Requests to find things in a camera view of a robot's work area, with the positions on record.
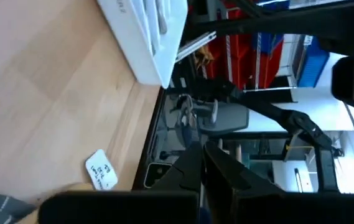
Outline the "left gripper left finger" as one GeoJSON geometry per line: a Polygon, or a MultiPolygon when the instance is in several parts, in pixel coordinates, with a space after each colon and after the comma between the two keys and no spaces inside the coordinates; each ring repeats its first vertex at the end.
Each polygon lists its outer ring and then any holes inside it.
{"type": "Polygon", "coordinates": [[[199,192],[202,173],[202,145],[193,142],[150,190],[199,192]]]}

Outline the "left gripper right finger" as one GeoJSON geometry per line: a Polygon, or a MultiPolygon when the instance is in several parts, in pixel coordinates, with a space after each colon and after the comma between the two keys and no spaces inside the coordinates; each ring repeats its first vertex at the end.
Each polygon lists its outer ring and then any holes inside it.
{"type": "Polygon", "coordinates": [[[214,142],[204,149],[207,184],[234,195],[282,195],[284,191],[223,152],[214,142]]]}

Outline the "black jointed mount arm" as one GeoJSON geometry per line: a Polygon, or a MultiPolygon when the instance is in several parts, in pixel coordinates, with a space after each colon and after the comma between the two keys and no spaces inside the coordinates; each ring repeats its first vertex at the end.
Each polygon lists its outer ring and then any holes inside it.
{"type": "Polygon", "coordinates": [[[255,95],[243,93],[231,82],[199,78],[191,87],[191,95],[201,100],[220,100],[247,107],[277,122],[292,139],[300,138],[314,148],[319,192],[338,192],[334,163],[335,148],[331,139],[300,111],[285,110],[255,95]]]}

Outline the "small black device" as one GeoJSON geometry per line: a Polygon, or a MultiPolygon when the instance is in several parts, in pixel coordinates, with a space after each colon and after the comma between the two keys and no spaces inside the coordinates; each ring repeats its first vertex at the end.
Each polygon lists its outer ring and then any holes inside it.
{"type": "Polygon", "coordinates": [[[152,162],[148,165],[144,178],[144,187],[151,188],[159,179],[161,179],[167,171],[172,167],[172,164],[152,162]]]}

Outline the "grey office chair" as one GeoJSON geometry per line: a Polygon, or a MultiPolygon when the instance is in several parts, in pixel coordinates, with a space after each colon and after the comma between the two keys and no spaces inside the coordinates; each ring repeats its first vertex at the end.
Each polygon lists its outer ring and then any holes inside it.
{"type": "Polygon", "coordinates": [[[187,94],[179,95],[170,112],[178,112],[174,130],[183,147],[206,137],[220,136],[245,129],[249,125],[249,109],[237,103],[200,101],[187,94]]]}

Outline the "red storage bins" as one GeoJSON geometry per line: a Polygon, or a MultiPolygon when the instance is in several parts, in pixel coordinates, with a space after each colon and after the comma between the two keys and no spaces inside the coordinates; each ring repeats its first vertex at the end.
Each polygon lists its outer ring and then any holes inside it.
{"type": "Polygon", "coordinates": [[[282,34],[217,35],[210,42],[214,59],[206,66],[208,77],[223,73],[240,90],[269,88],[279,71],[283,40],[282,34]]]}

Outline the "aluminium profile bar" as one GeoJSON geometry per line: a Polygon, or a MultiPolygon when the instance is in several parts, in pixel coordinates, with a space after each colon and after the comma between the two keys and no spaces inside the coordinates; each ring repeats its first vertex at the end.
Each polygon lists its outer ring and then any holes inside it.
{"type": "Polygon", "coordinates": [[[180,62],[186,56],[189,56],[190,54],[194,53],[200,47],[203,47],[204,45],[206,45],[216,37],[217,37],[217,32],[213,31],[213,32],[206,32],[201,36],[197,37],[196,39],[188,41],[185,45],[183,45],[178,49],[177,56],[175,58],[175,63],[180,62]]]}

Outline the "white cutlery organizer tray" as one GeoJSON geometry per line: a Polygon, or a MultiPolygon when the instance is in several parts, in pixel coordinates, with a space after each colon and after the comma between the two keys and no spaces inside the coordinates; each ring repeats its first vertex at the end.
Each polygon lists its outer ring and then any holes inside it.
{"type": "Polygon", "coordinates": [[[187,0],[97,2],[137,81],[167,88],[187,20],[187,0]]]}

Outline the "blue storage bin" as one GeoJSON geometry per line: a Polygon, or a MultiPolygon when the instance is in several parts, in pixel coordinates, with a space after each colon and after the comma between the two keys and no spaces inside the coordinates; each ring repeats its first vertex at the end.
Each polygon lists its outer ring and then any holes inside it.
{"type": "Polygon", "coordinates": [[[298,87],[316,87],[330,53],[320,48],[318,38],[306,35],[303,43],[304,63],[298,78],[298,87]]]}

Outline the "black metal beam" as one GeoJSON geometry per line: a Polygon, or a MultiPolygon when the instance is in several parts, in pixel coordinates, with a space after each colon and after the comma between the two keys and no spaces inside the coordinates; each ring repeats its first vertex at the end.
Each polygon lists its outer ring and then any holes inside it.
{"type": "Polygon", "coordinates": [[[252,0],[228,0],[247,18],[198,22],[186,34],[196,37],[215,31],[218,36],[234,34],[302,34],[317,37],[329,52],[354,57],[354,0],[336,1],[295,9],[265,9],[252,0]]]}

